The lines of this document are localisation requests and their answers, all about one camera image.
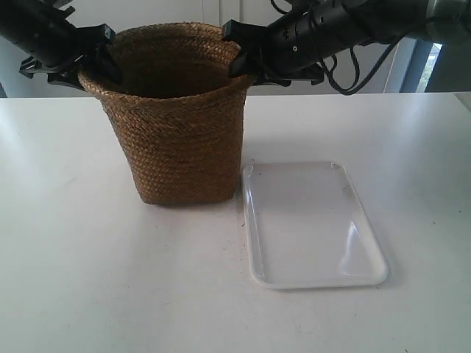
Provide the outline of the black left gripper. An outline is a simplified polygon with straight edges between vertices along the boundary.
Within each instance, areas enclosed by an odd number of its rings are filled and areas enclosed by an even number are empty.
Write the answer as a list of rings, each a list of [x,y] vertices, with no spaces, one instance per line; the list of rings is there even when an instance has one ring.
[[[116,36],[107,25],[76,27],[69,1],[1,1],[1,36],[29,57],[19,72],[46,74],[51,85],[79,87],[80,72],[121,84],[123,76],[108,45]]]

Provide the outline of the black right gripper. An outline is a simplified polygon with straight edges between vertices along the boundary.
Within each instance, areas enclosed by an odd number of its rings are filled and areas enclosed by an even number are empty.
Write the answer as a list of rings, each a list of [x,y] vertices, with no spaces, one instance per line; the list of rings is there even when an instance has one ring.
[[[267,26],[229,20],[222,40],[253,46],[253,58],[240,51],[229,78],[256,76],[256,86],[289,86],[293,81],[324,81],[327,58],[353,47],[352,7],[294,7]]]

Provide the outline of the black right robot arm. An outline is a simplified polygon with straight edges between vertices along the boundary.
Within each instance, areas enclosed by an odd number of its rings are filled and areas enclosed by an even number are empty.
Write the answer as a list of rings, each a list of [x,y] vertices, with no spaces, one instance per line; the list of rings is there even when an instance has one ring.
[[[288,87],[293,81],[318,85],[328,80],[339,93],[350,96],[376,74],[403,38],[441,44],[470,39],[469,1],[290,1],[291,9],[268,26],[234,20],[222,27],[222,40],[240,50],[228,76],[248,75],[255,85]],[[356,46],[386,46],[371,71],[360,77]],[[355,78],[349,88],[334,79],[337,54],[349,50]]]

